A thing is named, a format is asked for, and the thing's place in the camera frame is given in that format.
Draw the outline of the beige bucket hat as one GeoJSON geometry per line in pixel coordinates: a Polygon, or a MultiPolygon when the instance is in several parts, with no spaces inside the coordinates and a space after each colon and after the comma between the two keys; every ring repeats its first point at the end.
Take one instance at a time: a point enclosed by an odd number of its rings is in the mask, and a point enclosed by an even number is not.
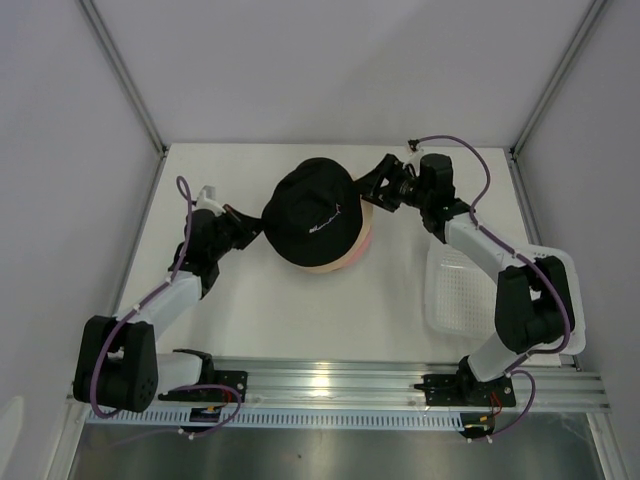
{"type": "Polygon", "coordinates": [[[343,169],[316,172],[300,185],[294,213],[298,230],[291,262],[313,273],[346,268],[364,238],[372,236],[373,207],[343,169]]]}

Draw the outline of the black and beige hat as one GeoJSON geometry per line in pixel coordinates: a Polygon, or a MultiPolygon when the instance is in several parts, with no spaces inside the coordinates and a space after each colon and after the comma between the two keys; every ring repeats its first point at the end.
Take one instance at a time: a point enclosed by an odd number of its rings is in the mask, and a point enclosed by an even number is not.
{"type": "Polygon", "coordinates": [[[338,162],[303,161],[275,187],[261,214],[263,231],[286,261],[329,269],[348,261],[368,236],[371,214],[338,162]]]}

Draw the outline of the pink bucket hat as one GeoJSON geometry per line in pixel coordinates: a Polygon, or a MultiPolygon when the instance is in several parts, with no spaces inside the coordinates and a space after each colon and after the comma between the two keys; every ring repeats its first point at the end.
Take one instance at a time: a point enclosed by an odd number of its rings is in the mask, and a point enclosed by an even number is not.
{"type": "Polygon", "coordinates": [[[367,251],[371,242],[371,235],[368,234],[357,250],[353,253],[353,255],[349,258],[348,264],[353,264],[357,262],[367,251]]]}

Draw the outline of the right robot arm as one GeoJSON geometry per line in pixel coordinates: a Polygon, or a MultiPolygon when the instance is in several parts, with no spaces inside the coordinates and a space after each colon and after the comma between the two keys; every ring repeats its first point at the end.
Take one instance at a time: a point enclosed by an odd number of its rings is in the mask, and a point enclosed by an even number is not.
{"type": "Polygon", "coordinates": [[[494,334],[463,357],[454,374],[426,374],[417,389],[429,406],[512,407],[509,374],[533,355],[577,355],[586,325],[575,263],[564,251],[512,247],[491,233],[473,207],[457,197],[450,157],[427,154],[414,169],[392,154],[357,180],[362,198],[389,212],[419,210],[425,229],[466,255],[496,285],[494,334]]]}

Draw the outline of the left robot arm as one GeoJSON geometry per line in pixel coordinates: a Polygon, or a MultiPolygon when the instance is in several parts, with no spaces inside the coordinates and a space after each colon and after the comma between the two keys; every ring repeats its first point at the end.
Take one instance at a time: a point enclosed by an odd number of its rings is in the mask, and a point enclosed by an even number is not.
{"type": "Polygon", "coordinates": [[[156,342],[211,291],[223,256],[245,249],[261,231],[260,219],[229,205],[190,209],[184,240],[160,283],[123,312],[95,315],[85,323],[74,399],[109,418],[120,411],[142,412],[157,395],[177,388],[194,400],[209,398],[216,388],[209,355],[189,349],[160,354],[156,342]]]}

